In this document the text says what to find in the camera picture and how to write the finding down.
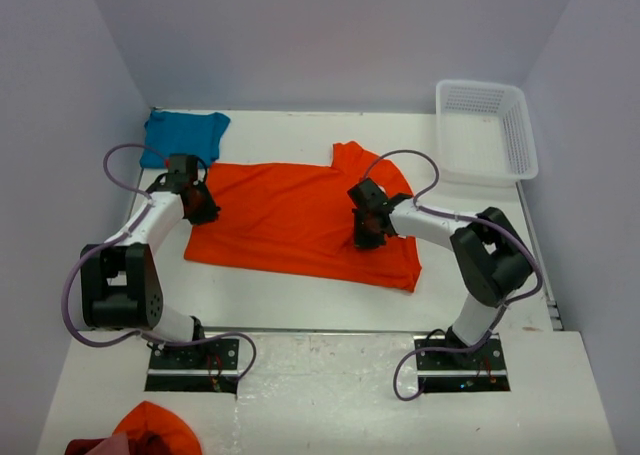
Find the orange t shirt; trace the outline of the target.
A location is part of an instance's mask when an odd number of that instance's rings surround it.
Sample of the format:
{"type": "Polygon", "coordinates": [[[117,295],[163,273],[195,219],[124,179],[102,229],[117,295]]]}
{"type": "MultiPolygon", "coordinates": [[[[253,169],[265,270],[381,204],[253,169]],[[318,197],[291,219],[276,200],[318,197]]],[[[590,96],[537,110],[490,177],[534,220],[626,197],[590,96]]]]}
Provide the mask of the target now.
{"type": "Polygon", "coordinates": [[[354,245],[347,192],[364,174],[390,195],[411,191],[393,162],[355,141],[334,144],[328,166],[215,163],[207,187],[219,217],[192,229],[184,257],[412,293],[422,270],[414,239],[391,238],[374,250],[354,245]]]}

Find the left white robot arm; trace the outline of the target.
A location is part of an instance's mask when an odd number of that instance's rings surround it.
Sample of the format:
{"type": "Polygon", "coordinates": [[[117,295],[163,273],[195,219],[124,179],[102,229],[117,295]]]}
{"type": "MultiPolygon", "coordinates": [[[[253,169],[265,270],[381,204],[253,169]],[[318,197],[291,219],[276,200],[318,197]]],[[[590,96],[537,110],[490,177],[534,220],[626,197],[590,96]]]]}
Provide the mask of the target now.
{"type": "Polygon", "coordinates": [[[195,368],[208,354],[201,322],[164,302],[154,255],[181,221],[215,221],[220,208],[199,170],[204,161],[187,154],[168,158],[167,171],[142,192],[143,203],[101,245],[81,252],[80,286],[84,323],[92,329],[132,329],[154,342],[174,343],[172,355],[195,368]]]}

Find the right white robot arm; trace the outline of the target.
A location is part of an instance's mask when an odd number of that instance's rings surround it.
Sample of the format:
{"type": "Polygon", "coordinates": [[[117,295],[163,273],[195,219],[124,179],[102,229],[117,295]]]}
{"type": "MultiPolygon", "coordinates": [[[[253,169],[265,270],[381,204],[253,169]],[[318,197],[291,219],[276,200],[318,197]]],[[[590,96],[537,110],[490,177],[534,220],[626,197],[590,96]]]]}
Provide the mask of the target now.
{"type": "Polygon", "coordinates": [[[499,323],[509,297],[538,271],[536,262],[505,214],[489,207],[477,214],[418,204],[408,194],[388,196],[366,178],[348,190],[354,208],[354,245],[383,246],[391,237],[413,237],[451,251],[468,295],[446,331],[448,360],[467,368],[499,323]]]}

